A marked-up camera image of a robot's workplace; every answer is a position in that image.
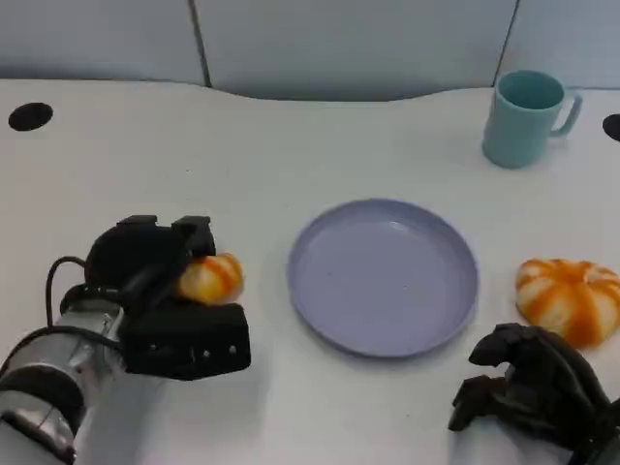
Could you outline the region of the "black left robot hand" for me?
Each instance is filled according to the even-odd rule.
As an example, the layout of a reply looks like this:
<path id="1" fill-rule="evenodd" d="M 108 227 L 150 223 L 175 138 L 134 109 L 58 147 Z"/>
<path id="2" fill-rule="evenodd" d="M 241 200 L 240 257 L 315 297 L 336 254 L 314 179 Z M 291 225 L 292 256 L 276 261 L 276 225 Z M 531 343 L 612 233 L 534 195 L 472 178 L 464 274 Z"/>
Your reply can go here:
<path id="1" fill-rule="evenodd" d="M 115 297 L 129 315 L 156 307 L 197 258 L 216 253 L 208 216 L 184 216 L 160 226 L 134 215 L 96 239 L 86 258 L 87 287 Z"/>

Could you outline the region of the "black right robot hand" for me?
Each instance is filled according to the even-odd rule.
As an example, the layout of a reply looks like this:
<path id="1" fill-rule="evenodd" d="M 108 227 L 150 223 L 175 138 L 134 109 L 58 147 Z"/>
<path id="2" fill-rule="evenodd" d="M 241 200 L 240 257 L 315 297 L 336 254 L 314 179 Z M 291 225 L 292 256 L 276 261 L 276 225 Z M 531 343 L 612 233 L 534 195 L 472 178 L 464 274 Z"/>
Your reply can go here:
<path id="1" fill-rule="evenodd" d="M 619 403 L 606 395 L 590 363 L 562 337 L 539 326 L 496 325 L 469 356 L 478 366 L 509 367 L 502 377 L 462 382 L 449 430 L 494 417 L 568 450 L 572 464 L 619 461 Z"/>

